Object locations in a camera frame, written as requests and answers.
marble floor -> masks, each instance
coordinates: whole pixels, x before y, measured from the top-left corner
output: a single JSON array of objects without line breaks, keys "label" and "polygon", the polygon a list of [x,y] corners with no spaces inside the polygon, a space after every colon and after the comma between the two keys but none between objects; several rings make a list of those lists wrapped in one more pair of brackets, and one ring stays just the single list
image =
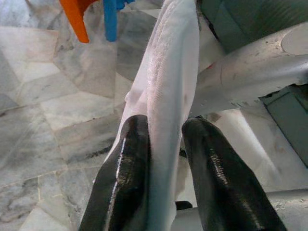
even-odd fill
[{"label": "marble floor", "polygon": [[[95,2],[84,16],[91,43],[82,44],[58,0],[0,0],[1,231],[77,229],[160,7],[160,0],[127,5],[118,13],[118,40],[111,43],[104,37],[102,4]],[[202,71],[224,52],[201,15],[199,27]],[[262,108],[209,119],[243,153],[267,192],[308,187],[307,170]],[[259,158],[246,156],[249,147],[232,135],[239,123],[248,133],[257,130],[256,139],[267,131],[282,142],[263,139],[255,151]],[[259,150],[270,157],[264,159]],[[277,179],[277,169],[287,183]],[[196,206],[182,157],[177,199]]]}]

blue chair leg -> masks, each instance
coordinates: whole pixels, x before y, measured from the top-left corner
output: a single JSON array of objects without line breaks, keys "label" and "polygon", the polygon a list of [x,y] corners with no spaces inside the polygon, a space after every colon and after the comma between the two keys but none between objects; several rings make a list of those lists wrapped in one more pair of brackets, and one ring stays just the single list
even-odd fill
[{"label": "blue chair leg", "polygon": [[105,36],[109,42],[116,41],[117,18],[116,18],[116,0],[104,0],[104,22]]}]

white fabric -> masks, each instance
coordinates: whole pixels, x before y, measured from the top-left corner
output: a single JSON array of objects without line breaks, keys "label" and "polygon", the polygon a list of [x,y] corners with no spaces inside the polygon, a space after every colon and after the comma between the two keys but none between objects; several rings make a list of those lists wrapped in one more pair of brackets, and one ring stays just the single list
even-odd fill
[{"label": "white fabric", "polygon": [[152,154],[149,231],[170,230],[175,217],[181,126],[193,102],[198,56],[199,28],[194,0],[165,0],[126,96],[114,144],[118,143],[122,125],[129,117],[148,116]]}]

floor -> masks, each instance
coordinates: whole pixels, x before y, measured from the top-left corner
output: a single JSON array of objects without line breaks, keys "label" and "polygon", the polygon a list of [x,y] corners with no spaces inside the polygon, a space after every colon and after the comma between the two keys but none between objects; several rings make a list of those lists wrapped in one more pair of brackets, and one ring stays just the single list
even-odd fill
[{"label": "floor", "polygon": [[[104,37],[102,5],[96,2],[84,17],[91,43],[82,44],[58,0],[0,0],[1,231],[78,228],[160,7],[160,0],[126,6],[118,13],[118,41],[110,43]],[[199,20],[202,71],[224,53],[204,19]],[[267,192],[308,187],[306,168],[262,106],[207,117]],[[236,137],[235,126],[240,127]],[[243,130],[256,132],[245,140]],[[269,139],[260,140],[264,131]],[[249,145],[254,151],[245,155]],[[177,200],[196,206],[182,157],[178,179]]]}]

orange plastic chair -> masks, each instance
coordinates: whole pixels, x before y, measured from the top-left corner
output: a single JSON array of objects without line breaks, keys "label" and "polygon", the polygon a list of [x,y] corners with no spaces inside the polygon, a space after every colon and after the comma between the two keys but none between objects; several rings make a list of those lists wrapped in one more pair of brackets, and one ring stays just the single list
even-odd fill
[{"label": "orange plastic chair", "polygon": [[89,42],[88,34],[83,22],[83,14],[95,1],[97,0],[60,0],[65,14],[80,42]]}]

